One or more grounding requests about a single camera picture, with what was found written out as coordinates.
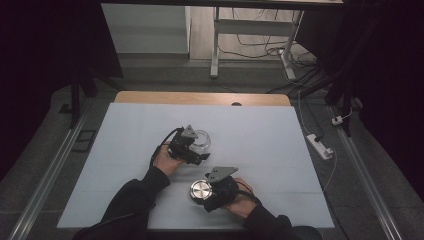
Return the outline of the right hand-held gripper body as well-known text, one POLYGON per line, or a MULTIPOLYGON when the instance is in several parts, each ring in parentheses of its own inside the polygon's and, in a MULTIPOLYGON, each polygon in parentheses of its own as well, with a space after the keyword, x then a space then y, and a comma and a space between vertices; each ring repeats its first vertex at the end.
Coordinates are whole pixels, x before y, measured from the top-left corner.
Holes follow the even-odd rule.
POLYGON ((211 185, 215 206, 223 206, 235 200, 239 186, 232 174, 237 171, 237 167, 214 167, 209 173, 208 182, 211 185))

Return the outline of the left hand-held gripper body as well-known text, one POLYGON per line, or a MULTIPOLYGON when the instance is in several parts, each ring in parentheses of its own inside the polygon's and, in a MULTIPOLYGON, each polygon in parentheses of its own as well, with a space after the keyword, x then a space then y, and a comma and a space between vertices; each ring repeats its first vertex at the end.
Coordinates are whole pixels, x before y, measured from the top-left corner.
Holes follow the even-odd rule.
POLYGON ((173 159, 185 160, 188 164, 199 165, 201 163, 201 155, 190 149, 190 146, 198 138, 190 125, 174 129, 171 136, 169 154, 173 159))

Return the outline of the clear glass jar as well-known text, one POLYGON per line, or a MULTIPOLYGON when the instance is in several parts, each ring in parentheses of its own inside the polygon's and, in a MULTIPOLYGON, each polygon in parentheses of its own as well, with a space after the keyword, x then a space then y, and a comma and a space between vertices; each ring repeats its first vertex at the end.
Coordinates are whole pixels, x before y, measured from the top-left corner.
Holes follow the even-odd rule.
POLYGON ((198 154, 206 154, 209 147, 211 146, 211 139, 209 134, 203 130, 196 130, 195 133, 197 137, 191 144, 190 149, 198 154))

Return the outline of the silver metal jar lid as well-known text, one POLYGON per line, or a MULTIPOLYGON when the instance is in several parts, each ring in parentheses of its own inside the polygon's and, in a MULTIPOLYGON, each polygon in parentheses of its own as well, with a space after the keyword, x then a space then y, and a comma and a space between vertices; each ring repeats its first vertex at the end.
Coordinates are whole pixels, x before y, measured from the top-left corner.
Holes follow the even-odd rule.
POLYGON ((190 196, 193 200, 206 200, 212 195, 212 186, 206 180, 196 180, 190 186, 190 196))

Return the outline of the person's left hand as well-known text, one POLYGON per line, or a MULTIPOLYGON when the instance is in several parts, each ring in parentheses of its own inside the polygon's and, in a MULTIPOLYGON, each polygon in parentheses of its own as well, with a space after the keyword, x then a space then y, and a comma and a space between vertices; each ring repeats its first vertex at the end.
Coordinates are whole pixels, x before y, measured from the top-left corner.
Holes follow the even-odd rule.
POLYGON ((173 175, 184 163, 184 160, 174 159, 170 156, 168 145, 162 145, 159 148, 157 156, 153 160, 153 165, 161 170, 166 176, 173 175))

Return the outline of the person's right hand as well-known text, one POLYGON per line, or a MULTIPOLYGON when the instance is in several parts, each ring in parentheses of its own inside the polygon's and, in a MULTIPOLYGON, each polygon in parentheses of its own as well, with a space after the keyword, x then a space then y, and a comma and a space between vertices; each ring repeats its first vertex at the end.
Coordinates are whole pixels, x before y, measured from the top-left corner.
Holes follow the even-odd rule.
MULTIPOLYGON (((242 178, 236 178, 235 181, 240 190, 250 194, 253 193, 253 188, 242 178)), ((246 219, 256 206, 257 204, 251 198, 245 195, 238 195, 233 202, 225 205, 224 209, 239 218, 246 219)))

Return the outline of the wooden table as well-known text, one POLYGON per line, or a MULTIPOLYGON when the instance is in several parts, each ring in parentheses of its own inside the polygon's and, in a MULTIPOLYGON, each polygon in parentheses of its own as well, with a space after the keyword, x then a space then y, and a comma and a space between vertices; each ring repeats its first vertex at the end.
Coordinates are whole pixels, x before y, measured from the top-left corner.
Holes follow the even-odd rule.
POLYGON ((282 94, 248 93, 200 93, 121 91, 115 103, 223 105, 223 106, 290 106, 290 100, 282 94))

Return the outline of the white foam board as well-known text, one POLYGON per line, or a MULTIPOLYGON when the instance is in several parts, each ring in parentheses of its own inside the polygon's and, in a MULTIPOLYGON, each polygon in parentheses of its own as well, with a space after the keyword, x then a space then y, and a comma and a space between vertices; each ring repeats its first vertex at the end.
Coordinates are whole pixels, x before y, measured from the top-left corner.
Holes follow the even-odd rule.
POLYGON ((189 196, 190 185, 216 166, 237 176, 275 215, 295 226, 330 228, 333 220, 291 106, 207 106, 113 103, 109 106, 59 227, 98 223, 117 191, 144 177, 151 155, 178 127, 208 133, 209 158, 184 165, 161 191, 150 212, 151 230, 235 230, 238 218, 224 209, 206 212, 189 196))

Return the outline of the white power strip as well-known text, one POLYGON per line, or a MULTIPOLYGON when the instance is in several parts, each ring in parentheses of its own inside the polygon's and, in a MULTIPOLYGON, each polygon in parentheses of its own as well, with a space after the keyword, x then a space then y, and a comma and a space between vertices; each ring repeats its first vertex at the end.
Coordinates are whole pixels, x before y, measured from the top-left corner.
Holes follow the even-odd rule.
POLYGON ((331 148, 325 147, 320 137, 317 137, 315 134, 309 134, 306 136, 306 139, 322 160, 329 160, 333 157, 334 151, 331 148))

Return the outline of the black metal stand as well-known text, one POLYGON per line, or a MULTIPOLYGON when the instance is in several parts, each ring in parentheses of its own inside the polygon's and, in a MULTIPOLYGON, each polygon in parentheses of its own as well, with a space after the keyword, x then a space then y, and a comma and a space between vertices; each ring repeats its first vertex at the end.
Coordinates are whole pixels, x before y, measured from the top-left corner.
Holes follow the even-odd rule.
POLYGON ((111 77, 106 76, 99 70, 89 67, 76 70, 71 77, 71 104, 63 105, 60 113, 69 113, 71 115, 70 129, 76 127, 82 113, 80 107, 80 91, 89 98, 94 98, 98 94, 98 88, 94 82, 95 79, 100 80, 106 85, 117 91, 123 91, 124 87, 114 81, 111 77))
POLYGON ((353 96, 353 80, 348 76, 349 70, 346 67, 342 67, 339 71, 331 76, 328 76, 326 80, 319 81, 317 84, 312 85, 305 91, 300 92, 300 97, 304 98, 310 94, 330 85, 330 89, 326 94, 324 101, 327 105, 336 105, 340 99, 342 99, 343 107, 342 114, 345 119, 341 123, 342 129, 344 130, 347 137, 351 136, 350 132, 350 120, 351 114, 351 100, 353 96))

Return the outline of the black curtain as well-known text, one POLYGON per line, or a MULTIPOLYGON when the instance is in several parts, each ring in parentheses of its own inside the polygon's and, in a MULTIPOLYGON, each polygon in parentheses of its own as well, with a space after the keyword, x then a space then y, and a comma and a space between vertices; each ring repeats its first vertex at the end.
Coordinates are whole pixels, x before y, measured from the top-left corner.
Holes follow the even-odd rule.
POLYGON ((376 25, 349 76, 360 119, 424 201, 424 0, 344 0, 347 11, 306 11, 297 42, 327 74, 345 65, 354 43, 376 25))
POLYGON ((0 180, 50 108, 52 94, 122 70, 104 0, 0 0, 0 180))

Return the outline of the black rectangular floor frame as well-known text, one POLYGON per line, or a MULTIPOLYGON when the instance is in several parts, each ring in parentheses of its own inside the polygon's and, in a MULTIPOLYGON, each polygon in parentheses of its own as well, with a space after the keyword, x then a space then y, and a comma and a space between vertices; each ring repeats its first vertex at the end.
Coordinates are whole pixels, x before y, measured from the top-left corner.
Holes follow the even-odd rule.
POLYGON ((95 141, 96 130, 81 130, 72 147, 72 152, 88 153, 95 141))

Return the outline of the white wall panel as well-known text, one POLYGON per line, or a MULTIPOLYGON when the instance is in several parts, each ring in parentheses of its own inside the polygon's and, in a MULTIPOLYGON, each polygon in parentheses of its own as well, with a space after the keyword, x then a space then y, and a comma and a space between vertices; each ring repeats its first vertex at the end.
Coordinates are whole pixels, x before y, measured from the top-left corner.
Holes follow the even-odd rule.
POLYGON ((101 6, 118 53, 189 53, 189 7, 111 3, 101 6))

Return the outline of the aluminium floor rail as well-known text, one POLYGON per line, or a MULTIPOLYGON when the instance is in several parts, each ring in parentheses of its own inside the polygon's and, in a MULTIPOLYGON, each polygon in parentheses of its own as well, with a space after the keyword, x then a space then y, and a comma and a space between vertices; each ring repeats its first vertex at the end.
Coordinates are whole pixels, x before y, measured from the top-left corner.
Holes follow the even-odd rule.
POLYGON ((341 139, 341 143, 343 144, 345 151, 349 156, 349 159, 352 162, 353 168, 357 173, 367 198, 372 208, 374 209, 376 217, 380 222, 387 240, 403 240, 400 229, 397 226, 382 195, 377 189, 377 186, 375 185, 371 174, 364 164, 363 158, 360 155, 359 150, 357 149, 352 138, 347 136, 345 130, 342 127, 337 127, 337 133, 341 139))
POLYGON ((68 158, 69 153, 71 152, 72 146, 87 119, 87 115, 88 109, 84 109, 81 113, 80 119, 75 123, 74 127, 67 132, 58 152, 35 188, 7 240, 27 239, 66 159, 68 158))

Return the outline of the white desk frame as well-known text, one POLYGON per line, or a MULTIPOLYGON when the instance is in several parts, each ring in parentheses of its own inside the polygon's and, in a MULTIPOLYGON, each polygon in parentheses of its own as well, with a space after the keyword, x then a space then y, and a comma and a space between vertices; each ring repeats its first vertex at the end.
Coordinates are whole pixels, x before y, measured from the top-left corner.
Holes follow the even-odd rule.
POLYGON ((277 21, 256 21, 256 20, 235 20, 221 19, 220 8, 214 8, 214 35, 213 49, 211 56, 210 76, 218 77, 219 69, 219 49, 218 41, 221 34, 241 34, 241 35, 268 35, 287 37, 287 44, 283 50, 278 51, 282 61, 284 72, 288 80, 295 80, 296 76, 289 61, 291 47, 295 40, 298 27, 300 25, 303 12, 301 10, 293 11, 293 19, 290 22, 277 21))

